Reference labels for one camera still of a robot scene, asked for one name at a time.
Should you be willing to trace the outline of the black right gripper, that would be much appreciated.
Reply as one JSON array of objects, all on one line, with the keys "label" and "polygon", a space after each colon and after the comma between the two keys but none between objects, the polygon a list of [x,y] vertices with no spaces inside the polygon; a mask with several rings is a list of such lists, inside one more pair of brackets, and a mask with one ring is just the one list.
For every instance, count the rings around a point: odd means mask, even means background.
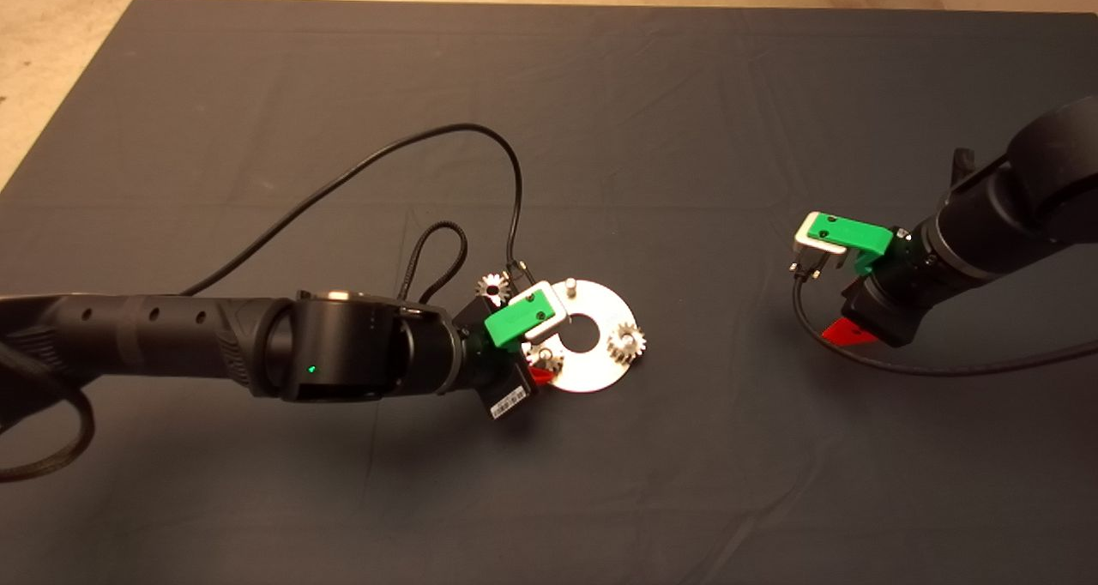
[{"label": "black right gripper", "polygon": [[842,315],[821,331],[834,346],[881,340],[892,347],[914,342],[926,313],[933,307],[935,244],[933,224],[919,224],[906,236],[894,230],[885,252],[869,272],[841,292]]}]

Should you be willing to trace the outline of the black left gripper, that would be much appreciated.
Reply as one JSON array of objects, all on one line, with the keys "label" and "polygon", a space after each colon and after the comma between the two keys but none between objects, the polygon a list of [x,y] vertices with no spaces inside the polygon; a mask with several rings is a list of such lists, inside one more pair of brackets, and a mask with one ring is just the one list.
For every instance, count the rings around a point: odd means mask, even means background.
[{"label": "black left gripper", "polygon": [[462,362],[452,389],[477,394],[491,420],[504,419],[528,404],[537,393],[536,385],[554,382],[553,371],[529,370],[520,347],[498,347],[493,342],[486,320],[497,310],[490,299],[474,299],[453,318],[462,346]]}]

